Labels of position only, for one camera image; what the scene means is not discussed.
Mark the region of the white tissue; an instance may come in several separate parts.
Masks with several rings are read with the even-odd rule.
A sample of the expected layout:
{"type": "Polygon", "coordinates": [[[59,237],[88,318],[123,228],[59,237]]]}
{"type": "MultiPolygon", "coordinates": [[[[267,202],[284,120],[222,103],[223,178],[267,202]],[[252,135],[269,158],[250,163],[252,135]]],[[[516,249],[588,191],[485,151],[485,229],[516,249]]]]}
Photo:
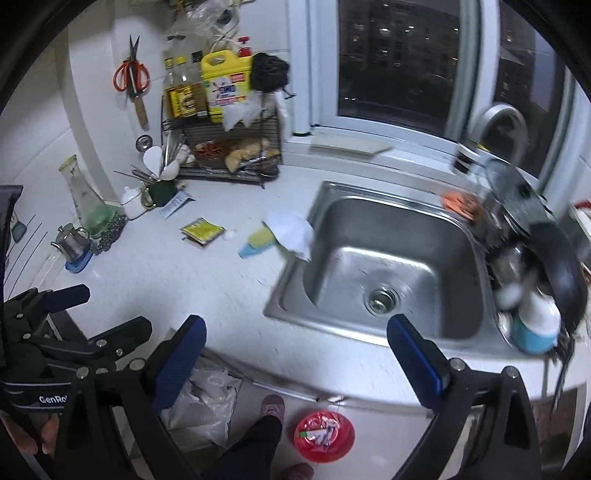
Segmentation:
{"type": "Polygon", "coordinates": [[[298,260],[310,262],[315,231],[308,220],[297,212],[280,210],[270,212],[263,219],[280,246],[290,251],[298,260]]]}

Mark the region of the red trash bin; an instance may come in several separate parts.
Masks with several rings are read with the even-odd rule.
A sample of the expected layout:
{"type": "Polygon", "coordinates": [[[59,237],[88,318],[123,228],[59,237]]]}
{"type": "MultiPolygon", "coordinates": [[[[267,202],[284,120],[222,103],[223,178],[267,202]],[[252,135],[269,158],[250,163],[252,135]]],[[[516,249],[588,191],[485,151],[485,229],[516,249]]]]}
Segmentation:
{"type": "Polygon", "coordinates": [[[349,454],[356,441],[353,423],[335,411],[317,411],[305,416],[294,429],[293,443],[305,460],[328,464],[349,454]]]}

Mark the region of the purple slipper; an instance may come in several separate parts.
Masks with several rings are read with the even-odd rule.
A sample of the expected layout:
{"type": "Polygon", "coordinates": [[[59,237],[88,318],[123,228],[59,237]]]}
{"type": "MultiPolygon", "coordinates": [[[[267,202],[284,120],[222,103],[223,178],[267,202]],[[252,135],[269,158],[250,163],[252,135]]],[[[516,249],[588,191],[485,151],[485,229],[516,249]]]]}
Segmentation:
{"type": "Polygon", "coordinates": [[[280,480],[312,480],[315,469],[308,463],[298,463],[288,467],[280,474],[280,480]]]}
{"type": "Polygon", "coordinates": [[[260,405],[260,417],[273,417],[283,423],[286,407],[283,397],[276,394],[270,394],[263,398],[260,405]]]}

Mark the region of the person's dark trouser legs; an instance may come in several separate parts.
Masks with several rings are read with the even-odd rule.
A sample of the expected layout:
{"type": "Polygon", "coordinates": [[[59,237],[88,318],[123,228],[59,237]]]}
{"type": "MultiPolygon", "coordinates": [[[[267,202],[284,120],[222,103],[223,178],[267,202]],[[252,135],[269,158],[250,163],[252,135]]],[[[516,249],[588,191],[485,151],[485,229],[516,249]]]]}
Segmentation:
{"type": "Polygon", "coordinates": [[[200,478],[270,479],[271,465],[282,433],[283,424],[276,416],[259,418],[242,439],[200,474],[200,478]]]}

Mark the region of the stainless steel sink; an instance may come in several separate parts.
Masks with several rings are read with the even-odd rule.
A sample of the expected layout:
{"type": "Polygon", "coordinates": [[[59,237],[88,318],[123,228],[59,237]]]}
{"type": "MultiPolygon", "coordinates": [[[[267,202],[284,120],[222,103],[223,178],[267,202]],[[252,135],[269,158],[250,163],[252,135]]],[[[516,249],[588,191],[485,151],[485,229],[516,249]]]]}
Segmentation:
{"type": "Polygon", "coordinates": [[[311,207],[311,259],[287,262],[267,317],[375,345],[403,314],[441,349],[507,357],[484,252],[440,207],[325,182],[311,207]]]}

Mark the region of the yellow silver foil packet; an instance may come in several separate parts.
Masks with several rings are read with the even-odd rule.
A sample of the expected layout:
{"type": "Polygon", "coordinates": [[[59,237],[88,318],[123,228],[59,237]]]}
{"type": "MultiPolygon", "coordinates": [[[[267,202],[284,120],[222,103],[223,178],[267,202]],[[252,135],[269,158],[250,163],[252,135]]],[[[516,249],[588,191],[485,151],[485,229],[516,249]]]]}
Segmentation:
{"type": "Polygon", "coordinates": [[[188,240],[205,247],[224,233],[224,227],[208,222],[204,218],[198,218],[183,226],[180,232],[188,240]]]}

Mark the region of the small steel teapot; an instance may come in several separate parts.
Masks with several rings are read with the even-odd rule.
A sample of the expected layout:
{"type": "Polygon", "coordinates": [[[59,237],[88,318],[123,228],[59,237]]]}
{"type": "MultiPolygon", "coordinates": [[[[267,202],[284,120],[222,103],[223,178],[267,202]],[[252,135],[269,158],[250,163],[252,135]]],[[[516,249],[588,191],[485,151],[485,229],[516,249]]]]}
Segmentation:
{"type": "Polygon", "coordinates": [[[83,227],[68,223],[58,227],[57,235],[51,242],[69,263],[78,262],[90,251],[90,238],[83,227]]]}

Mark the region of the blue plastic wrapper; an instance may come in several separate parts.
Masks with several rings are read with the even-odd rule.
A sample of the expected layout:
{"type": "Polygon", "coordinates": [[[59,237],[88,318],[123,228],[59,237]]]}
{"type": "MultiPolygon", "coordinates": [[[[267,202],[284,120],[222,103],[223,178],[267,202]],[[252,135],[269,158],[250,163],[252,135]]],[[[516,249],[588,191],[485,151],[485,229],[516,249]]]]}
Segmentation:
{"type": "Polygon", "coordinates": [[[238,256],[242,259],[253,257],[269,250],[274,245],[276,245],[276,237],[269,227],[263,226],[249,236],[245,245],[238,251],[238,256]]]}

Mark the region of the printed paper leaflet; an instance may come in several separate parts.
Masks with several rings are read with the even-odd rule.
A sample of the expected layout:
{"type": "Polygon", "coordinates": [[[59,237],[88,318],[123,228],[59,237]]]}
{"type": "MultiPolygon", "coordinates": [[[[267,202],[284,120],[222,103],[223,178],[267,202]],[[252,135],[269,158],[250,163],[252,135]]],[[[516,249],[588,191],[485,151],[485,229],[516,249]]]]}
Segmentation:
{"type": "Polygon", "coordinates": [[[160,214],[164,219],[168,219],[183,205],[192,200],[193,198],[190,195],[188,195],[184,190],[180,190],[163,207],[160,208],[160,214]]]}

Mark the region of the white ceramic container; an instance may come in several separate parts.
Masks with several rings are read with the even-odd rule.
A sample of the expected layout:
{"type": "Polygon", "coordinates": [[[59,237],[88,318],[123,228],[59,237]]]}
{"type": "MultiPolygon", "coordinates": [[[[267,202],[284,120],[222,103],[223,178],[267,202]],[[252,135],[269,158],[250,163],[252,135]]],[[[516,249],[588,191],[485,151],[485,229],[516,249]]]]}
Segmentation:
{"type": "Polygon", "coordinates": [[[142,199],[141,188],[124,187],[120,196],[120,204],[128,220],[135,220],[146,213],[147,209],[143,205],[142,199]]]}

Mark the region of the right purple slipper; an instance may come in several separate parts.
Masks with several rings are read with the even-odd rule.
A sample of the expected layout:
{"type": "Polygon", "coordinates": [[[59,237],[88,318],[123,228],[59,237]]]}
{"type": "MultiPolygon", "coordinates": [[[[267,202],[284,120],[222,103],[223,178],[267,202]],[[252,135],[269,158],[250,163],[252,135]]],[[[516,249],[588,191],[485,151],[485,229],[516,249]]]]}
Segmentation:
{"type": "Polygon", "coordinates": [[[315,469],[308,463],[298,463],[288,467],[280,474],[280,480],[312,480],[315,469]]]}

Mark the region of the black frying pan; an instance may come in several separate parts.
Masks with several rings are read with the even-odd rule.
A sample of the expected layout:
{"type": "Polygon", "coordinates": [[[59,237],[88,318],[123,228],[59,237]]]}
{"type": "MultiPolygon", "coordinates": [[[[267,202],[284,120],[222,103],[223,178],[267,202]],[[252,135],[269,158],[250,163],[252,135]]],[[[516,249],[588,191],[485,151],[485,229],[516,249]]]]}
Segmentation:
{"type": "Polygon", "coordinates": [[[573,335],[584,317],[588,290],[576,250],[564,231],[553,222],[530,226],[530,244],[538,257],[566,331],[573,335]]]}

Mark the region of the oil bottle yellow label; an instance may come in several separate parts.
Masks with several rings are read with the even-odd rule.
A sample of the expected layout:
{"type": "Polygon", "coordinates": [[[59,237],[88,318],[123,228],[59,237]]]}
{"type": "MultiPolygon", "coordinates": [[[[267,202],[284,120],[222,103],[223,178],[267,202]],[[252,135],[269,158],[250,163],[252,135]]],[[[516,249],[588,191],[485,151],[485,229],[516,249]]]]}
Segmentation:
{"type": "Polygon", "coordinates": [[[202,58],[202,51],[191,49],[186,37],[167,37],[167,48],[164,51],[164,95],[171,119],[208,117],[202,58]]]}

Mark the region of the yellow detergent jug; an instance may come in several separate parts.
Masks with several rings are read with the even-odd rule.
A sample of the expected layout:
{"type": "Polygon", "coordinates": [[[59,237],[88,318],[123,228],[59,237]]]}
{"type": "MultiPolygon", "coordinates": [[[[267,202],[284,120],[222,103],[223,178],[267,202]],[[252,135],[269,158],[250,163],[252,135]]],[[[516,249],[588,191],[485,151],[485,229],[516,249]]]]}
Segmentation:
{"type": "Polygon", "coordinates": [[[201,76],[208,116],[212,123],[222,121],[222,108],[242,103],[250,92],[253,56],[240,57],[232,50],[220,50],[201,59],[201,76]]]}

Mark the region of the dark green gold-handled mug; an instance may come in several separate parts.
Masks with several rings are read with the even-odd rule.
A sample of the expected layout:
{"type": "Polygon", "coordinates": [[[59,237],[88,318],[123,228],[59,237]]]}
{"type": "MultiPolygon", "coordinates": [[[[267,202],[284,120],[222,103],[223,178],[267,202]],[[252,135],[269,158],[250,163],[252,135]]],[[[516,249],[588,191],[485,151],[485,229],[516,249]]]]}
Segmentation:
{"type": "Polygon", "coordinates": [[[156,181],[141,189],[140,202],[147,210],[165,206],[178,192],[174,181],[156,181]]]}

